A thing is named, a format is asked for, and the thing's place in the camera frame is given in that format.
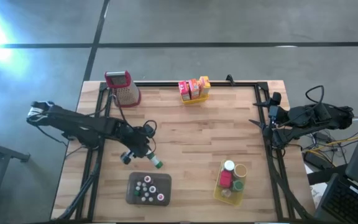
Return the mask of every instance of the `box grater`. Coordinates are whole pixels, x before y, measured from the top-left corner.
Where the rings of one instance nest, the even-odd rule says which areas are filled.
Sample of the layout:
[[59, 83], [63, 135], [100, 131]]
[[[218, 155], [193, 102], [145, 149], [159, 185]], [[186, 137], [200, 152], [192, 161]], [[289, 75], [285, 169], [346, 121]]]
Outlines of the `box grater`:
[[104, 77], [107, 86], [113, 90], [122, 107], [136, 106], [140, 103], [140, 90], [128, 71], [106, 72]]

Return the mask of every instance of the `laptop keyboard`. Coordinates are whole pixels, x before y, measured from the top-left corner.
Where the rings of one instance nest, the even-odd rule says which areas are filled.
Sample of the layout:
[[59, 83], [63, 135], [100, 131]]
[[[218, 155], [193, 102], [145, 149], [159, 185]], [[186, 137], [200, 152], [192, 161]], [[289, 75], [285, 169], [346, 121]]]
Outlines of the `laptop keyboard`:
[[327, 194], [327, 200], [322, 204], [330, 214], [338, 220], [348, 223], [358, 223], [358, 193], [350, 189], [350, 181], [340, 177]]

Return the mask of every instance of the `yellow cable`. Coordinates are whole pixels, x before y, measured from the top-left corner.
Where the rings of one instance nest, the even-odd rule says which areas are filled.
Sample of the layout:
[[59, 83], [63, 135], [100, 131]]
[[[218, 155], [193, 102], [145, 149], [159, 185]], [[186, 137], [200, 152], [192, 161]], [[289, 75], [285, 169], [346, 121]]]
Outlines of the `yellow cable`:
[[334, 142], [328, 143], [327, 145], [317, 147], [316, 149], [310, 149], [310, 150], [307, 150], [307, 151], [304, 151], [304, 152], [318, 151], [318, 150], [320, 150], [320, 149], [322, 149], [324, 147], [332, 146], [333, 144], [337, 144], [337, 143], [341, 143], [341, 142], [347, 142], [347, 141], [353, 141], [353, 140], [356, 140], [356, 139], [358, 139], [358, 137], [353, 137], [353, 138], [349, 138], [349, 139], [343, 139], [343, 140], [339, 140], [339, 141], [334, 141]]

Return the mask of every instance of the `metal stand leg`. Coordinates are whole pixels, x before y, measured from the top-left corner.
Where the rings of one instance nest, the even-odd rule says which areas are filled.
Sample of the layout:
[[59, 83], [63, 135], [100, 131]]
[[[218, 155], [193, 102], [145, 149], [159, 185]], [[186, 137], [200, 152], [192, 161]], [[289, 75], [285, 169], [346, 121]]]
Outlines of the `metal stand leg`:
[[8, 148], [2, 147], [2, 146], [0, 146], [0, 153], [10, 156], [10, 157], [13, 157], [13, 158], [16, 158], [16, 159], [20, 159], [20, 161], [22, 161], [22, 162], [27, 162], [30, 158], [30, 154], [25, 155], [23, 153], [16, 152], [12, 149], [8, 149]]

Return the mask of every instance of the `dark tray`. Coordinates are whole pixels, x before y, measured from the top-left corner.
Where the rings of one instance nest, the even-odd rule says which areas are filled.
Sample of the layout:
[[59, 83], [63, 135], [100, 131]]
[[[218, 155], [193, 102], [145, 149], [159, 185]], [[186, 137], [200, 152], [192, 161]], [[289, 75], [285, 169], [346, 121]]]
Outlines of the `dark tray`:
[[[144, 182], [144, 177], [146, 175], [149, 175], [153, 180], [153, 186], [157, 188], [156, 193], [149, 193], [150, 196], [153, 196], [154, 201], [150, 202], [146, 200], [145, 202], [142, 202], [142, 197], [144, 196], [144, 191], [142, 190], [143, 187], [141, 187], [140, 190], [140, 197], [136, 196], [134, 194], [136, 183], [138, 181]], [[157, 205], [157, 206], [167, 206], [171, 200], [171, 186], [172, 186], [172, 178], [168, 174], [151, 174], [151, 173], [145, 173], [145, 172], [133, 172], [129, 175], [128, 180], [128, 186], [127, 186], [127, 195], [126, 195], [126, 201], [128, 204], [134, 204], [134, 205]], [[157, 195], [161, 193], [164, 194], [164, 201], [160, 202], [157, 200]]]

